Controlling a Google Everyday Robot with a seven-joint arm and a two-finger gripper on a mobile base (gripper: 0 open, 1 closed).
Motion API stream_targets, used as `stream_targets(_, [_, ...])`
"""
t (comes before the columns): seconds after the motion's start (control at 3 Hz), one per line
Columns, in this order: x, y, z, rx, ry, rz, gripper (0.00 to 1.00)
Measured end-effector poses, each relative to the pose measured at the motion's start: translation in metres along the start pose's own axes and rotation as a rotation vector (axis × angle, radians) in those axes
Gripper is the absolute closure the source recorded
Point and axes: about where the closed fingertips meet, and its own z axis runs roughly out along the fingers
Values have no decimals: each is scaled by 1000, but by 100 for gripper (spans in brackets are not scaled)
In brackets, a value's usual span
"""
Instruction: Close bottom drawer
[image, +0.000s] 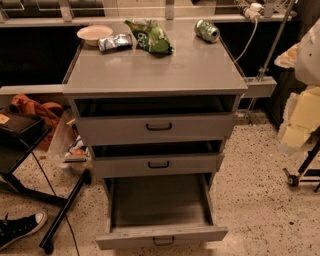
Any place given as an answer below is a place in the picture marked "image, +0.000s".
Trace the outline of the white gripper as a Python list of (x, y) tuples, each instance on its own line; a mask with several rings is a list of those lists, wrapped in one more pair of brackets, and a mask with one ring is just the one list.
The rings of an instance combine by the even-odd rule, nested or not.
[(310, 86), (300, 95), (292, 93), (278, 133), (278, 150), (283, 154), (299, 151), (319, 126), (320, 87)]

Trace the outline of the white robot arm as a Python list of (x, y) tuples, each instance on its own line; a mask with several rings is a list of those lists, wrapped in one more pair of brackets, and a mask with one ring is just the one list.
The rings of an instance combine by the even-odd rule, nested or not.
[(275, 64), (293, 68), (296, 79), (307, 86), (288, 98), (278, 132), (278, 150), (292, 154), (320, 127), (320, 19), (299, 43), (278, 56)]

